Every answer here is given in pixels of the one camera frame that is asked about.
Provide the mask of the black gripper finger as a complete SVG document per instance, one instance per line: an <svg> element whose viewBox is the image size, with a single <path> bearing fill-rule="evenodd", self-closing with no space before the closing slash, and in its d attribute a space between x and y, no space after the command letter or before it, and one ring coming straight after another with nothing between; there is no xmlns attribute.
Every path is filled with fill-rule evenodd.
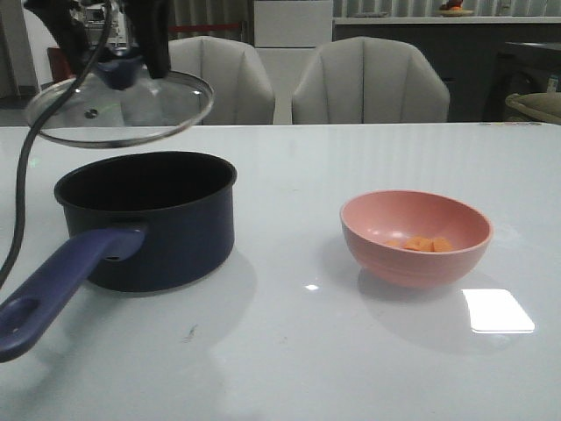
<svg viewBox="0 0 561 421"><path fill-rule="evenodd" d="M72 74L80 76L90 55L90 44L83 22L72 15L82 3L71 0L28 0L24 8L34 14L53 36L67 59Z"/></svg>
<svg viewBox="0 0 561 421"><path fill-rule="evenodd" d="M125 16L132 25L133 37L153 79L166 77L171 66L168 50L169 11L170 2L167 0L131 0L124 6Z"/></svg>

